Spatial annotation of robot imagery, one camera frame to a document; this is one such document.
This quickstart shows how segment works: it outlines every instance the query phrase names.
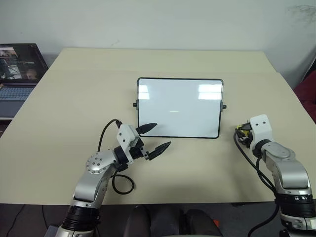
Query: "table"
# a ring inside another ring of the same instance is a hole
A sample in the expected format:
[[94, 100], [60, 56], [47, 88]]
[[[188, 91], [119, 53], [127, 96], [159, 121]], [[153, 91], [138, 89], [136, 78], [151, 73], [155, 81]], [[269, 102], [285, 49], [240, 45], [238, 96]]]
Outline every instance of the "table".
[[[123, 172], [136, 189], [120, 196], [109, 185], [104, 203], [273, 200], [233, 142], [234, 127], [259, 114], [268, 115], [275, 140], [296, 152], [316, 192], [316, 126], [262, 52], [66, 48], [0, 139], [0, 202], [69, 204], [104, 125], [113, 118], [137, 125], [139, 77], [222, 79], [228, 107], [220, 137], [144, 138], [149, 149], [172, 144], [152, 161], [136, 160]], [[118, 145], [116, 132], [107, 131], [102, 149]]]

